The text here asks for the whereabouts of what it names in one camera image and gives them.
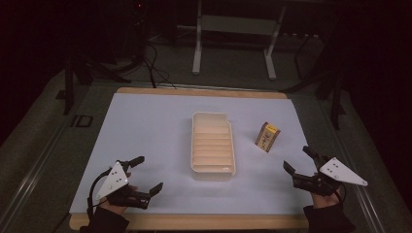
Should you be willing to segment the small yellow brown box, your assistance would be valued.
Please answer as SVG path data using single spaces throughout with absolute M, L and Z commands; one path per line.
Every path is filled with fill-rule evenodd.
M 280 133 L 281 130 L 275 125 L 265 122 L 259 130 L 255 145 L 265 152 L 269 152 Z

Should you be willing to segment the white metal stand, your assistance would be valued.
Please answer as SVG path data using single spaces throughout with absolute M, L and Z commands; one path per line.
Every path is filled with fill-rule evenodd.
M 283 24 L 286 10 L 287 7 L 282 6 L 276 19 L 204 15 L 202 13 L 202 0 L 197 0 L 197 15 L 195 26 L 196 44 L 191 72 L 194 75 L 200 74 L 203 31 L 261 35 L 269 36 L 271 38 L 270 44 L 263 50 L 263 57 L 268 79 L 274 81 L 277 78 L 277 75 L 272 58 L 272 53 L 274 51 L 276 41 L 280 35 L 280 29 Z

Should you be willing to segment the black metal stand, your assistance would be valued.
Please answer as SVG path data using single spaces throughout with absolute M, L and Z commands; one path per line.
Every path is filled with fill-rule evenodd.
M 70 113 L 74 106 L 74 77 L 77 77 L 83 85 L 91 85 L 92 76 L 89 72 L 90 69 L 95 69 L 98 73 L 117 83 L 128 83 L 128 80 L 84 54 L 75 53 L 68 55 L 64 63 L 64 89 L 60 90 L 56 96 L 57 99 L 64 101 L 63 114 L 65 116 Z
M 339 126 L 340 100 L 343 84 L 343 68 L 339 57 L 334 56 L 333 47 L 329 43 L 329 37 L 318 36 L 323 47 L 313 67 L 303 76 L 303 81 L 291 87 L 281 89 L 283 93 L 295 93 L 313 83 L 319 86 L 315 91 L 318 100 L 326 100 L 331 97 L 330 121 L 336 130 Z

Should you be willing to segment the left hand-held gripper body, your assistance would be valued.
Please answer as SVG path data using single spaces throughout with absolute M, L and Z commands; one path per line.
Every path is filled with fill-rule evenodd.
M 126 175 L 129 168 L 125 167 L 125 162 L 117 160 L 112 168 L 103 173 L 106 180 L 97 191 L 95 199 L 106 197 L 112 205 L 147 209 L 152 197 L 149 193 L 139 192 L 129 185 Z

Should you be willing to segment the black floor bracket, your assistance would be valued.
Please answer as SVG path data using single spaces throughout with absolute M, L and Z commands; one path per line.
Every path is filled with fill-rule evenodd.
M 75 115 L 70 126 L 71 127 L 90 127 L 93 122 L 92 116 Z

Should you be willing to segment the white table mat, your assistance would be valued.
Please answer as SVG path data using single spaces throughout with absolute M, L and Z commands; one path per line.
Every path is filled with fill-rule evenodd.
M 194 113 L 223 113 L 232 127 L 236 173 L 225 182 L 197 181 L 190 168 Z M 271 150 L 255 145 L 265 122 L 281 133 Z M 144 156 L 130 182 L 147 191 L 163 189 L 149 205 L 151 214 L 299 214 L 310 195 L 292 185 L 283 163 L 311 175 L 312 159 L 290 100 L 180 95 L 114 95 L 71 206 L 86 210 L 92 182 L 117 160 Z

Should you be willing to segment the person's right hand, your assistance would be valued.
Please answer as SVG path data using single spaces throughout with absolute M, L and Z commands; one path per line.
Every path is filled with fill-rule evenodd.
M 316 193 L 311 194 L 313 207 L 315 209 L 327 208 L 337 204 L 340 204 L 340 189 L 337 189 L 329 196 L 322 196 Z

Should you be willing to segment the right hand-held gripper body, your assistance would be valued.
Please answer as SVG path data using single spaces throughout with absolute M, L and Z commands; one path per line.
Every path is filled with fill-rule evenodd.
M 292 184 L 294 187 L 321 196 L 330 196 L 343 183 L 368 186 L 368 182 L 365 179 L 336 157 L 314 155 L 312 159 L 317 169 L 317 172 L 312 177 L 297 174 L 292 169 Z

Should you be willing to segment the white ribbed plastic tray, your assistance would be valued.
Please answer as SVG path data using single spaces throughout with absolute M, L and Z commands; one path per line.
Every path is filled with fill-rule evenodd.
M 225 114 L 193 114 L 190 167 L 199 181 L 228 181 L 236 173 L 231 124 Z

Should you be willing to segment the dark computer tower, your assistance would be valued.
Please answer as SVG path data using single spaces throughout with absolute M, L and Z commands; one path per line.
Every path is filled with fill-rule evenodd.
M 144 59 L 147 41 L 148 0 L 124 0 L 124 4 L 128 23 L 126 42 L 129 44 L 131 60 L 141 62 Z

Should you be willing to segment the person's left hand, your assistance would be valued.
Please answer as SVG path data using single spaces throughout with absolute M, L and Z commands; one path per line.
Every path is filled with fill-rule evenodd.
M 121 207 L 121 206 L 116 206 L 112 205 L 106 197 L 102 198 L 99 202 L 99 207 L 105 210 L 108 210 L 112 213 L 115 213 L 117 215 L 122 215 L 127 208 L 126 207 Z

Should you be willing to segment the grey metal rail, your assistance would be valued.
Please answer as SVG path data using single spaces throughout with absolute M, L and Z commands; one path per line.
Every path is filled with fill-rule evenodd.
M 45 166 L 50 160 L 52 151 L 66 127 L 67 121 L 62 120 L 49 137 L 47 143 L 42 147 L 42 150 L 34 164 L 23 177 L 21 183 L 17 187 L 17 191 L 13 195 L 13 198 L 6 206 L 3 214 L 0 216 L 0 233 L 10 233 L 17 216 L 20 214 L 32 191 L 36 187 L 38 180 L 40 180 Z
M 332 140 L 332 147 L 337 157 L 367 180 L 368 186 L 349 184 L 346 203 L 352 212 L 358 233 L 385 233 L 385 227 L 379 218 L 377 204 L 372 194 L 376 187 L 373 185 L 373 168 L 375 148 L 369 139 L 364 141 L 363 128 L 357 128 L 350 123 L 350 116 L 341 116 L 339 129 L 336 129 L 330 119 L 329 106 L 321 106 L 327 125 L 327 134 Z

